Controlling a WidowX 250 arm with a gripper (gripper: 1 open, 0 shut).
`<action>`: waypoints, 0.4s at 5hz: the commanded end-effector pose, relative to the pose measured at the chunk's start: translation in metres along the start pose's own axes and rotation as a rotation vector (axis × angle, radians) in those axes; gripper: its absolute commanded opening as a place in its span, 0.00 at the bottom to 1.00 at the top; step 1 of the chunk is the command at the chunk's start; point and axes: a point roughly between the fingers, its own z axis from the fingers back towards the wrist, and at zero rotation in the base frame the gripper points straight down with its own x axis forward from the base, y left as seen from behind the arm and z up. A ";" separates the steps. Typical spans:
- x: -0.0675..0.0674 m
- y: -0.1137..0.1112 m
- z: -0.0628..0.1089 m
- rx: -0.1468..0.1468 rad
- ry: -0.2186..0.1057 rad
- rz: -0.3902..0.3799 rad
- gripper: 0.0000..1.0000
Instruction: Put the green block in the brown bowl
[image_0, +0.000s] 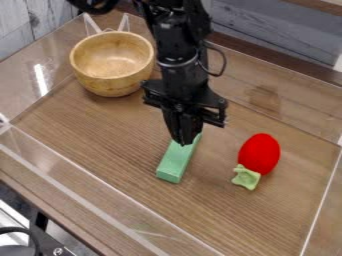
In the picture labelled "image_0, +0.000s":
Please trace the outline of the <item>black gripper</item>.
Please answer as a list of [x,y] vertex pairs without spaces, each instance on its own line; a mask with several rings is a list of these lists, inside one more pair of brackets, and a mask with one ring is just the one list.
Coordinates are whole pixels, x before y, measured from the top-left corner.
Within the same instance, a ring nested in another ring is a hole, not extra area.
[[176,143],[189,145],[203,123],[224,126],[227,100],[208,85],[207,62],[185,64],[159,62],[161,78],[141,82],[144,103],[161,109],[164,122]]

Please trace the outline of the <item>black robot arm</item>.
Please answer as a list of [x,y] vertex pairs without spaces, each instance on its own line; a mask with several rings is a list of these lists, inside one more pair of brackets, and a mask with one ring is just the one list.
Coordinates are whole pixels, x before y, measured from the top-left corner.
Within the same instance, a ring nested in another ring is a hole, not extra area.
[[69,62],[82,87],[104,97],[144,91],[144,103],[159,108],[180,145],[192,143],[203,125],[221,127],[227,100],[208,86],[205,36],[211,18],[201,0],[132,0],[152,38],[104,32],[72,48]]

